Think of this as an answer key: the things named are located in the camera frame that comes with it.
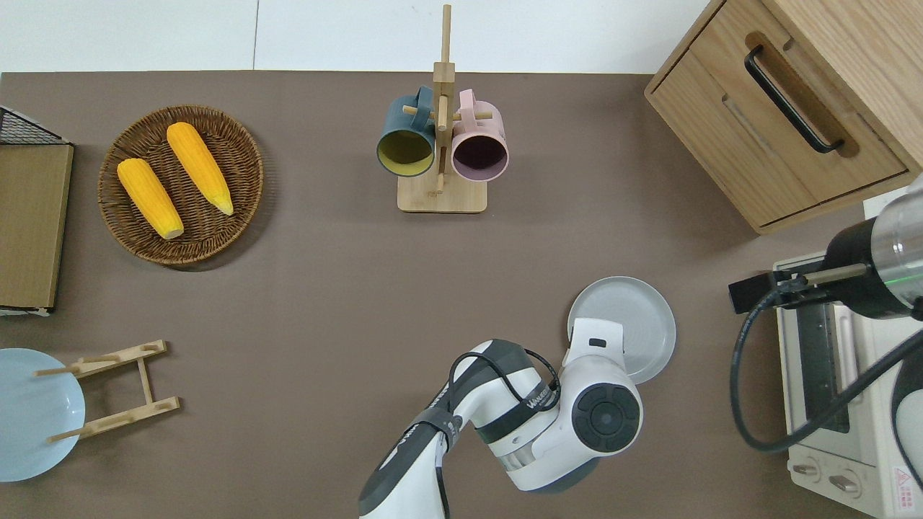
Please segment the wicker basket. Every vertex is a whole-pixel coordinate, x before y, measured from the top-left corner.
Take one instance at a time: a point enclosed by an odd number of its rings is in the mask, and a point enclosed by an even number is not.
[[[225,215],[205,200],[170,149],[167,127],[180,121],[205,140],[231,190],[234,214]],[[116,173],[129,158],[146,160],[160,178],[183,220],[182,235],[161,238],[132,203]],[[170,106],[146,115],[115,140],[100,169],[99,204],[106,226],[129,252],[161,265],[196,263],[231,245],[253,219],[262,192],[257,143],[240,123],[206,106]]]

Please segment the wire basket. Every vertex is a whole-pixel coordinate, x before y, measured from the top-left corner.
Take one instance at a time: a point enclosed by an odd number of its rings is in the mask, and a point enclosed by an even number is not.
[[[205,200],[176,158],[166,138],[176,122],[189,123],[202,136],[231,191],[234,214]],[[116,168],[130,158],[147,161],[160,179],[183,221],[180,236],[161,238],[122,187]],[[170,106],[146,115],[115,140],[100,169],[99,205],[109,231],[135,256],[166,266],[197,263],[231,245],[253,220],[262,192],[257,143],[243,125],[207,106]]]
[[[0,106],[0,145],[69,144],[23,114]]]

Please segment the gray plate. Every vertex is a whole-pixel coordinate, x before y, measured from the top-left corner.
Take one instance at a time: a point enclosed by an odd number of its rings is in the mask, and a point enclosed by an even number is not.
[[[584,288],[570,307],[568,339],[578,317],[611,320],[624,327],[625,369],[636,384],[660,373],[677,343],[673,311],[659,292],[639,279],[613,276]]]

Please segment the white wall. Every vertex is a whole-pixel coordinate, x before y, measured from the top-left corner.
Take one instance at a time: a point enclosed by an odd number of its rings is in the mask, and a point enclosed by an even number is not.
[[[0,71],[432,70],[443,0],[0,0]],[[456,0],[460,71],[651,73],[707,0]]]

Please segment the yellow corn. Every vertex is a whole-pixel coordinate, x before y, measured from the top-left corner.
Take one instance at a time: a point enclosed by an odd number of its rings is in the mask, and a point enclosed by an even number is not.
[[[144,219],[164,239],[183,233],[183,222],[161,181],[143,159],[126,159],[116,168],[118,180]]]
[[[173,123],[167,127],[167,142],[205,199],[224,214],[233,214],[231,191],[198,131],[189,123]]]

